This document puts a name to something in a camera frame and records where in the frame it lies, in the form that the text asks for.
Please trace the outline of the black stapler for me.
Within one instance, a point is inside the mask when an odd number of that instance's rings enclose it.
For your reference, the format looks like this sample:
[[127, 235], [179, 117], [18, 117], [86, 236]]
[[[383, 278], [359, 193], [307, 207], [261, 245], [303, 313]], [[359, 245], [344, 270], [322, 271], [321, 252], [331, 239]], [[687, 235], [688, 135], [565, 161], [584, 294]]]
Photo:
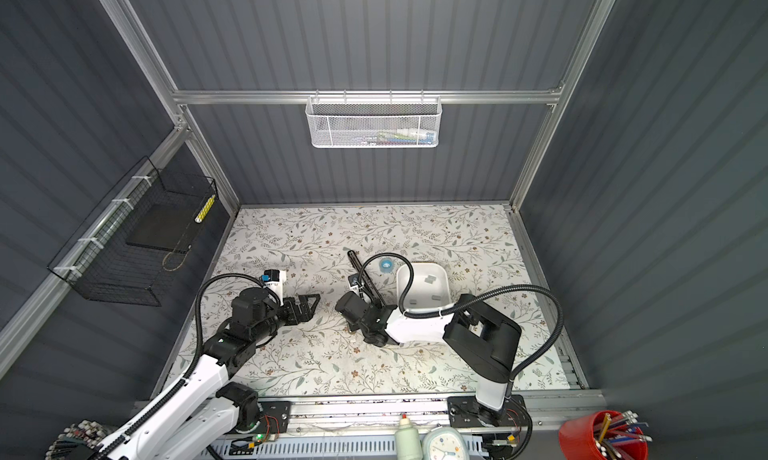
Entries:
[[374, 304], [376, 304], [379, 307], [383, 307], [385, 305], [385, 302], [381, 294], [376, 289], [373, 283], [373, 280], [365, 271], [365, 268], [363, 267], [363, 264], [359, 259], [357, 253], [354, 250], [348, 250], [347, 257], [352, 267], [355, 269], [357, 273], [359, 289], [365, 294], [367, 294]]

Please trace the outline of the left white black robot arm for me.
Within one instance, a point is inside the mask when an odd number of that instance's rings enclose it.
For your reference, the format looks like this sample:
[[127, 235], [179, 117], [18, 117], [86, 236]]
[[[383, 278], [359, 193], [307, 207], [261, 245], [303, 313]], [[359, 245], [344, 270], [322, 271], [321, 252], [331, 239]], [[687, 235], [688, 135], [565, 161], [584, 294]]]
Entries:
[[277, 423], [262, 412], [258, 393], [234, 380], [240, 369], [279, 330], [313, 319], [317, 294], [286, 297], [279, 270], [250, 282], [231, 303], [230, 317], [209, 338], [203, 336], [202, 300], [216, 275], [203, 283], [194, 301], [196, 345], [189, 366], [123, 426], [93, 449], [93, 459], [193, 459], [222, 435], [278, 434]]

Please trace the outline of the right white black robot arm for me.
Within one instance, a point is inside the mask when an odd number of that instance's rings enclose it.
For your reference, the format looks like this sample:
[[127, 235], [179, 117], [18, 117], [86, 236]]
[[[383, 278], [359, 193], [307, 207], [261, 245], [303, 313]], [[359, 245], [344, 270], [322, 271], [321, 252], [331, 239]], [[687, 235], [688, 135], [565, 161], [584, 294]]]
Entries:
[[[455, 401], [448, 408], [454, 426], [477, 422], [498, 426], [514, 421], [529, 426], [530, 414], [513, 399], [515, 378], [555, 345], [564, 329], [563, 308], [545, 287], [513, 284], [478, 295], [463, 294], [452, 300], [447, 273], [434, 263], [414, 264], [405, 260], [397, 273], [397, 301], [387, 304], [367, 273], [367, 265], [355, 251], [347, 253], [355, 273], [349, 292], [335, 309], [349, 329], [362, 334], [366, 343], [383, 348], [409, 343], [444, 344], [477, 375], [475, 396], [466, 407]], [[523, 360], [517, 360], [522, 329], [519, 324], [490, 305], [504, 294], [529, 292], [547, 297], [556, 311], [555, 326], [543, 345]]]

